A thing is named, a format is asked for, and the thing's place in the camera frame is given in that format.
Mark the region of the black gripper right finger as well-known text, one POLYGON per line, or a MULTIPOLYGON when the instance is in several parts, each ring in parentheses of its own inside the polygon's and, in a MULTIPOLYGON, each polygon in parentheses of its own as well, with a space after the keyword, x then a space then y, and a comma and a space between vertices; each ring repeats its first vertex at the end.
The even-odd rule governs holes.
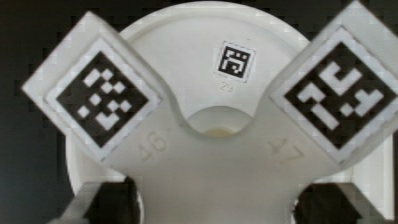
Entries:
POLYGON ((295 224, 389 224, 354 183, 317 183, 293 207, 295 224))

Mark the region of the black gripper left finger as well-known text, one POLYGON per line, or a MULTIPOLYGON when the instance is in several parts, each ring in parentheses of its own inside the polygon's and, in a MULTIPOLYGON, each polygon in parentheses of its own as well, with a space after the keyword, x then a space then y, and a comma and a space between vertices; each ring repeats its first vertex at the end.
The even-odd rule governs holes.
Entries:
POLYGON ((82 185, 55 224, 142 224, 137 185, 130 178, 82 185))

